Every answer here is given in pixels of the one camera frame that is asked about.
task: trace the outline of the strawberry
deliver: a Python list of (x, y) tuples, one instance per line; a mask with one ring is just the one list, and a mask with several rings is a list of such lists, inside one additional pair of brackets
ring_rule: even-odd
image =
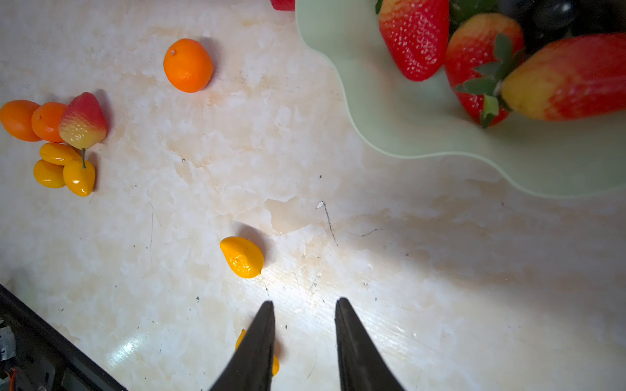
[(448, 0), (383, 0), (378, 25), (407, 79), (426, 80), (443, 65), (450, 25)]
[(469, 116), (482, 127), (508, 116), (496, 98), (499, 82), (523, 59), (524, 34), (517, 22), (501, 14), (478, 14), (450, 39), (446, 74)]
[(67, 144), (85, 150), (106, 137), (106, 121), (98, 100), (91, 93), (75, 97), (65, 109), (59, 135)]
[(501, 86), (521, 114), (563, 121), (626, 109), (626, 33), (563, 39), (539, 50)]
[(272, 6), (277, 11), (295, 11), (295, 0), (272, 0)]

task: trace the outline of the red strawberry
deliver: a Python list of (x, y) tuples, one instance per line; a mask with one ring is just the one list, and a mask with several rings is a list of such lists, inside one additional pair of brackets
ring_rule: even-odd
[(272, 0), (272, 6), (277, 11), (295, 11), (295, 0)]
[(563, 39), (512, 72), (502, 98), (535, 119), (562, 121), (626, 109), (626, 33)]
[(407, 79), (426, 80), (443, 65), (450, 25), (448, 0), (383, 0), (378, 25)]
[(524, 34), (502, 14), (478, 14), (452, 35), (446, 74), (469, 116), (484, 128), (508, 116), (496, 98), (498, 83), (522, 60)]
[(70, 102), (61, 117), (59, 135), (79, 150), (86, 150), (104, 140), (106, 121), (93, 94), (83, 93)]

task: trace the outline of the table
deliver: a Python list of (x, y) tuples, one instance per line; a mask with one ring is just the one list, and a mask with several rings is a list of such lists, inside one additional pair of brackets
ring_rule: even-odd
[[(276, 390), (339, 388), (345, 296), (407, 390), (620, 390), (626, 191), (521, 193), (465, 157), (358, 137), (330, 62), (269, 1), (5, 0), (0, 101), (95, 93), (111, 125), (82, 199), (0, 132), (0, 283), (134, 391), (207, 390), (272, 300)], [(199, 39), (209, 86), (165, 51)], [(261, 276), (222, 238), (249, 237)]]

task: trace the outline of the bowl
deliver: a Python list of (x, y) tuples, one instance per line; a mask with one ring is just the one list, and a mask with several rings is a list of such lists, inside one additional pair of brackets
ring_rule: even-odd
[(352, 123), (366, 143), (397, 158), (465, 155), (517, 188), (568, 198), (626, 186), (626, 111), (547, 122), (512, 113), (481, 129), (459, 104), (444, 69), (406, 79), (378, 29), (374, 0), (298, 0), (304, 42), (333, 63)]

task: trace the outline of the yellow fruit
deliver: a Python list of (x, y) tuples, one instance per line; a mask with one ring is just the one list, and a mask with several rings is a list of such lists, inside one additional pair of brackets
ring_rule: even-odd
[[(241, 341), (244, 340), (245, 337), (245, 329), (241, 330), (241, 334), (239, 334), (239, 338), (237, 338), (237, 343), (235, 343), (235, 350), (239, 348)], [(278, 363), (278, 358), (274, 356), (274, 363), (272, 364), (272, 376), (276, 376), (278, 371), (280, 370), (280, 364)]]
[(64, 166), (70, 161), (80, 158), (80, 155), (74, 148), (57, 143), (42, 145), (39, 154), (43, 160), (58, 166)]
[(39, 160), (33, 169), (37, 182), (45, 187), (60, 189), (64, 186), (63, 167)]
[(233, 272), (241, 278), (253, 278), (263, 269), (263, 253), (248, 239), (231, 236), (222, 240), (220, 248)]
[(88, 161), (83, 168), (83, 160), (74, 159), (63, 167), (63, 180), (72, 193), (87, 197), (96, 183), (96, 169)]

